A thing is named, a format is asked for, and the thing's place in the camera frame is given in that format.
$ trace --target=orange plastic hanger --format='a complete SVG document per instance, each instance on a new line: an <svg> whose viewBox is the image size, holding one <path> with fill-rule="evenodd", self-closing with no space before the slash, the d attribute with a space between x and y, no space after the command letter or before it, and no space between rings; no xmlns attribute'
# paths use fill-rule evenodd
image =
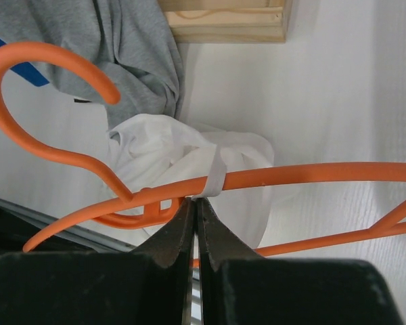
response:
<svg viewBox="0 0 406 325"><path fill-rule="evenodd" d="M99 160L84 154L52 148L30 136L13 119L1 95L1 82L6 71L16 64L27 61L41 61L61 66L86 80L107 103L115 104L120 100L117 88L101 70L66 49L37 42L13 43L0 47L0 128L2 131L25 150L41 158L92 171L118 196L118 198L85 207L48 225L24 245L25 252L32 250L56 233L90 219L122 229L138 229L166 223L176 213L183 198L202 192L206 177L178 181L131 193L114 172ZM323 181L406 182L406 163L339 162L237 171L227 174L223 190ZM169 209L160 210L160 203L164 200L171 200L172 205ZM144 210L143 215L140 216L129 217L117 213L142 206ZM406 200L368 229L258 248L256 252L263 256L271 256L406 234L406 222L399 223L404 218L406 218Z"/></svg>

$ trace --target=white cloth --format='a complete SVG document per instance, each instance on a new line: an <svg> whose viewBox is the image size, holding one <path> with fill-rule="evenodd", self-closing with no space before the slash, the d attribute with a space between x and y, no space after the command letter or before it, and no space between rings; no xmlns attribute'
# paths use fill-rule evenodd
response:
<svg viewBox="0 0 406 325"><path fill-rule="evenodd" d="M134 116L110 130L108 139L109 164L132 192L207 176L217 146L228 172L272 167L274 159L271 144L253 133L200 133L163 115ZM104 195L115 197L106 186L104 189ZM253 248L258 246L265 232L272 200L271 187L224 191L209 198L220 220ZM163 202L162 208L169 205ZM142 208L136 208L126 214L142 212ZM145 230L152 235L160 227Z"/></svg>

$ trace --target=white strap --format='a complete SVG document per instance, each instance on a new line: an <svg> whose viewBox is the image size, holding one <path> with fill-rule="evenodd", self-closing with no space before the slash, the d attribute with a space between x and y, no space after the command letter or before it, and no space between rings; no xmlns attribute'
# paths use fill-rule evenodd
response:
<svg viewBox="0 0 406 325"><path fill-rule="evenodd" d="M221 147L217 146L203 192L193 196L191 199L195 200L197 198L213 198L218 196L223 191L225 174L227 174L227 165L221 157Z"/></svg>

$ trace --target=wooden crate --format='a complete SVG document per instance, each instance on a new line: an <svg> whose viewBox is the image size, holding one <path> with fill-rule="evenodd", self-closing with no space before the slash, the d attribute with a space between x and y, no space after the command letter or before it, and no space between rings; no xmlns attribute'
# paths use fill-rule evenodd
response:
<svg viewBox="0 0 406 325"><path fill-rule="evenodd" d="M158 0L178 43L283 43L293 0Z"/></svg>

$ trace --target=blue fabric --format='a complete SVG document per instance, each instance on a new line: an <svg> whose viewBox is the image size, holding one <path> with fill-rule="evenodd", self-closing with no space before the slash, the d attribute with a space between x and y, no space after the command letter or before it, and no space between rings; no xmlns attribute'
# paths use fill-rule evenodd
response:
<svg viewBox="0 0 406 325"><path fill-rule="evenodd" d="M0 46L3 46L5 44L6 43L0 39ZM41 73L36 70L36 68L32 64L28 62L17 64L11 70L36 87L48 84L48 80L43 75L41 75Z"/></svg>

